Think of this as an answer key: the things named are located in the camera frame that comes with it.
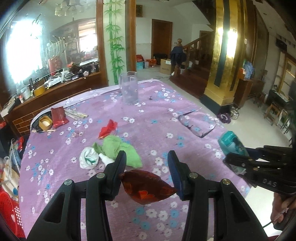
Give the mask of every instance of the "black pillar base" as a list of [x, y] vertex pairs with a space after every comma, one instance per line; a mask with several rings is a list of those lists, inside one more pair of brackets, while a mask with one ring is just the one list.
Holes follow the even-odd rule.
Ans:
[[201, 97], [200, 102], [203, 103], [207, 108], [209, 108], [210, 111], [212, 111], [215, 115], [219, 113], [229, 113], [230, 107], [232, 106], [232, 103], [220, 106], [205, 94]]

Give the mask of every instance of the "clear glass pitcher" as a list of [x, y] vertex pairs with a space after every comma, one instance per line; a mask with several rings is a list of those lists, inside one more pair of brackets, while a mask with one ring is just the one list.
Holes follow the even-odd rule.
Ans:
[[129, 71], [120, 74], [119, 87], [124, 103], [132, 105], [139, 102], [137, 72]]

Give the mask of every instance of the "golden column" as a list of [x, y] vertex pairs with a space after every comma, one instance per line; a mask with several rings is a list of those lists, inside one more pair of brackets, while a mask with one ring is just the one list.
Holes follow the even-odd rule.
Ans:
[[200, 101], [214, 114], [227, 112], [238, 85], [247, 32], [246, 0], [216, 0], [216, 31], [207, 87]]

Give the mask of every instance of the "red plastic basket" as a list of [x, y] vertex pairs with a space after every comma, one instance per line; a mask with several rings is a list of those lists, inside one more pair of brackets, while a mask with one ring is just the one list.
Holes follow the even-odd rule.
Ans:
[[5, 191], [0, 191], [0, 213], [15, 236], [25, 238], [19, 204]]

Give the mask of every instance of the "mirror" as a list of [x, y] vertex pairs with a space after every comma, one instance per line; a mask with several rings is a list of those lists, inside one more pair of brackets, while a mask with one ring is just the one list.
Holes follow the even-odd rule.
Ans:
[[4, 44], [6, 83], [17, 91], [29, 79], [46, 81], [72, 63], [78, 69], [91, 64], [94, 72], [96, 0], [30, 0], [11, 21]]

